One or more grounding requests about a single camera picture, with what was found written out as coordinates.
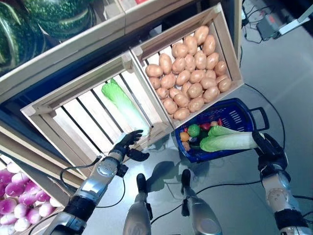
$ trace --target basket handle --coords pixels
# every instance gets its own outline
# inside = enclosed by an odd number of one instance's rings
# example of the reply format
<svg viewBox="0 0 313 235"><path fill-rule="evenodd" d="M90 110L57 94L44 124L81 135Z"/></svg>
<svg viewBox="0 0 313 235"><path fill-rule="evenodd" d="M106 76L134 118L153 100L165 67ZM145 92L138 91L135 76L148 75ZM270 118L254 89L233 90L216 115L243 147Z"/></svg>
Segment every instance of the basket handle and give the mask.
<svg viewBox="0 0 313 235"><path fill-rule="evenodd" d="M256 128L256 123L255 123L255 120L254 120L254 117L253 115L252 116L252 122L253 122L253 126L254 126L254 130L256 131L265 131L265 130L268 130L269 129L269 121L268 121L268 116L266 115L266 112L265 110L262 108L262 107L259 107L259 108L255 108L255 109L250 109L249 111L252 112L253 111L256 111L256 110L259 110L262 114L262 117L263 117L263 120L264 120L264 128L261 128L261 129L257 129Z"/></svg>

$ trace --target grey floor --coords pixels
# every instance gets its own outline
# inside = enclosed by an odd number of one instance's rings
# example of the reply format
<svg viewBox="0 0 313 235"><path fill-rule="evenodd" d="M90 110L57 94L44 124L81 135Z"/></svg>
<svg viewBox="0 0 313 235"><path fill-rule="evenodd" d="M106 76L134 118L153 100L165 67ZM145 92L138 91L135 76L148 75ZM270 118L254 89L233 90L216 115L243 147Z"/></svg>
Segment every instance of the grey floor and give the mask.
<svg viewBox="0 0 313 235"><path fill-rule="evenodd" d="M259 38L248 29L248 36ZM281 113L286 126L288 172L292 177L292 192L313 196L313 38L303 29L288 33L278 40L261 44L242 41L242 74L246 83L262 91ZM238 97L249 108L264 107L270 120L267 131L280 143L282 127L277 114L256 92L243 86L227 98ZM262 118L256 115L260 126ZM258 180L257 155L251 150L201 164L189 164L179 156L173 137L151 146L151 156L142 163L132 160L126 165L126 194L113 208L96 209L84 232L90 234L122 234L128 208L137 194L135 179L144 173L149 179L154 217L181 203L179 179L185 168L192 170L192 187L200 190L220 183L239 183ZM123 193L122 179L114 178L100 205L110 205ZM226 186L206 190L199 196L210 204L225 235L278 234L273 215L266 205L261 184ZM299 200L303 213L313 210L312 201ZM153 235L191 235L192 227L180 209L152 225Z"/></svg>

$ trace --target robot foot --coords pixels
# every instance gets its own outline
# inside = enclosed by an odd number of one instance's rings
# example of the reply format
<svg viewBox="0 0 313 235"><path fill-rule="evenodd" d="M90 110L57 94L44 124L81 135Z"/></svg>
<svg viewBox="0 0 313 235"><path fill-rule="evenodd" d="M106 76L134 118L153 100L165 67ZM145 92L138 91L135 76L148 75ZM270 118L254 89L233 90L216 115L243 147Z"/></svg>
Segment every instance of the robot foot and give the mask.
<svg viewBox="0 0 313 235"><path fill-rule="evenodd" d="M191 178L190 170L185 169L181 175L181 190L180 190L180 192L182 194L184 194L184 187L190 187L190 178Z"/></svg>
<svg viewBox="0 0 313 235"><path fill-rule="evenodd" d="M138 192L144 192L145 194L148 194L146 177L142 173L137 175L137 187Z"/></svg>

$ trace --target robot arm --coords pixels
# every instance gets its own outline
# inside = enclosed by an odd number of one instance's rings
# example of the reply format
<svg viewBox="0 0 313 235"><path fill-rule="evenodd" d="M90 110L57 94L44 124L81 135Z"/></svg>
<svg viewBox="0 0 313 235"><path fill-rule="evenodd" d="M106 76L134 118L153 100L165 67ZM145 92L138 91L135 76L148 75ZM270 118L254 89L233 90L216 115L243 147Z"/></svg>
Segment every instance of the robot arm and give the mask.
<svg viewBox="0 0 313 235"><path fill-rule="evenodd" d="M68 205L60 212L44 235L79 235L82 234L93 210L106 192L115 175L123 177L128 168L121 164L125 155L136 161L144 161L149 154L130 149L129 146L138 141L142 130L127 134L116 144L108 156L101 160L90 176L72 196Z"/></svg>
<svg viewBox="0 0 313 235"><path fill-rule="evenodd" d="M274 213L280 234L312 235L291 193L291 177L285 171L288 160L283 148L268 134L263 138L259 132L253 132L252 136L259 146L255 151L259 155L258 169L266 201Z"/></svg>

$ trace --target chinese cabbage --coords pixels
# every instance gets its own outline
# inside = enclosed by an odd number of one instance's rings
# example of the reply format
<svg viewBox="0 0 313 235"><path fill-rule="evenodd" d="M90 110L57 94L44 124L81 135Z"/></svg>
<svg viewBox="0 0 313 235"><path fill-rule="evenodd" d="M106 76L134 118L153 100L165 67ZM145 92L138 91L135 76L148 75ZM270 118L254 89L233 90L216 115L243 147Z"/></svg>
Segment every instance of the chinese cabbage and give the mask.
<svg viewBox="0 0 313 235"><path fill-rule="evenodd" d="M143 130L143 136L149 134L150 128L146 120L113 78L110 83L103 85L101 91L117 107L132 128Z"/></svg>

